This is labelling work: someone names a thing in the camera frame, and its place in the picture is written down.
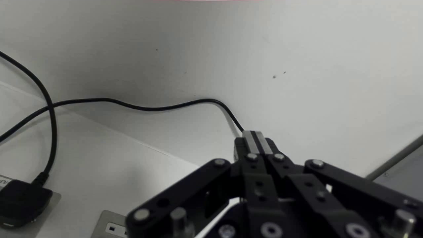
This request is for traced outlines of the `black plug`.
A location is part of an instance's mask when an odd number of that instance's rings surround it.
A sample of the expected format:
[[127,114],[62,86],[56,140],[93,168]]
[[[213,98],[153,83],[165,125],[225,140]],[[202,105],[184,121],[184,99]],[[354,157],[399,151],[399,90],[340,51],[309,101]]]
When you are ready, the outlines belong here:
[[49,205],[53,192],[12,180],[0,190],[0,226],[15,229],[35,221]]

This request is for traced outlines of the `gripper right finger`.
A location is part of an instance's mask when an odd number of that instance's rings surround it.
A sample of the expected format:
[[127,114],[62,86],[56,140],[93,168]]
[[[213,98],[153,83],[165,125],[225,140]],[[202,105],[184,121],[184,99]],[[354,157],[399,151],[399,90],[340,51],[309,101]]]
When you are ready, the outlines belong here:
[[293,199],[318,238],[423,238],[423,202],[319,159],[298,166],[254,132],[279,198]]

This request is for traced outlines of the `silver wall socket plate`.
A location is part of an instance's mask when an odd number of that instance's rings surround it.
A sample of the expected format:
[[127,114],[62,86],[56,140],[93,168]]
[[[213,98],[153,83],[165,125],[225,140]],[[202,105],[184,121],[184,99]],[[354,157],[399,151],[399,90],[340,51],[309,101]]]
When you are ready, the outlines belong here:
[[125,220],[121,214],[102,211],[90,238],[128,238]]
[[[12,180],[14,179],[0,174],[0,190]],[[50,203],[44,212],[35,221],[28,223],[23,227],[6,229],[5,227],[0,226],[0,238],[36,238],[47,218],[59,203],[60,199],[61,194],[53,192]]]

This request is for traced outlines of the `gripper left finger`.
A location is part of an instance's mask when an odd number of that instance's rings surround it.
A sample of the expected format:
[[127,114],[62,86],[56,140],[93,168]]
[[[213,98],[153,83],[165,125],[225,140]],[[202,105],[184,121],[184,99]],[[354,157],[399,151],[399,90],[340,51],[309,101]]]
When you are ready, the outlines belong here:
[[283,213],[275,182],[287,161],[260,131],[234,141],[233,163],[216,158],[171,185],[126,217],[128,238],[195,238],[229,204],[210,238],[281,237]]

